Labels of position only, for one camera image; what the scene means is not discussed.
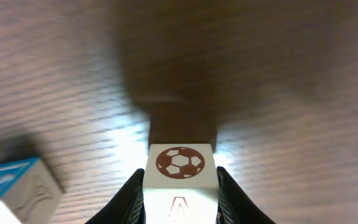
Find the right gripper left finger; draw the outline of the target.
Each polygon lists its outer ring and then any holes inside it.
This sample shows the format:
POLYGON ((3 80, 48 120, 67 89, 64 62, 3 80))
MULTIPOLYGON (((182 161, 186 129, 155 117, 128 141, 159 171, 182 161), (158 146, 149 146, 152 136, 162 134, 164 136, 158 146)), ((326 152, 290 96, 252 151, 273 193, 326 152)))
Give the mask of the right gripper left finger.
POLYGON ((115 196, 86 224, 145 223, 143 177, 144 170, 137 169, 115 196))

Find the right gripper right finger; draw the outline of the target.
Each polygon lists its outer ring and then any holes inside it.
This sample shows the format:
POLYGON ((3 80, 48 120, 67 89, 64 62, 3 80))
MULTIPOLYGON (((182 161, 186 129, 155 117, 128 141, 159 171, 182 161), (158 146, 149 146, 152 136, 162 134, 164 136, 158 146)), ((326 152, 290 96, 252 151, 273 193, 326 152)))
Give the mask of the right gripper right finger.
POLYGON ((219 180, 216 224, 275 224, 224 167, 218 166, 216 170, 219 180))

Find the wooden block soccer ball A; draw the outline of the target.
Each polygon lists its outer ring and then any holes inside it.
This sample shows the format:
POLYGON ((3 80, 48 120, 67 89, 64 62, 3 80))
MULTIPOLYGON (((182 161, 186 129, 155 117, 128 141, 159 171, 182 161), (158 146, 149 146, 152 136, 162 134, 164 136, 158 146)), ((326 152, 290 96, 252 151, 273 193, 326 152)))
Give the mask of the wooden block soccer ball A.
POLYGON ((214 224, 219 182, 210 144, 152 144, 142 182, 146 224, 214 224))

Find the wooden block blue side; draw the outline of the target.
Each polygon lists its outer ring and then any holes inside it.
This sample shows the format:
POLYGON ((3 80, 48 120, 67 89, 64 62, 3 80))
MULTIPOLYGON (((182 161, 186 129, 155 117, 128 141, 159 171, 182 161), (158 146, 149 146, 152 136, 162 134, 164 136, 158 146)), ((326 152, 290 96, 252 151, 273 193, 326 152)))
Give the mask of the wooden block blue side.
POLYGON ((0 165, 0 224, 46 224, 62 195, 38 157, 0 165))

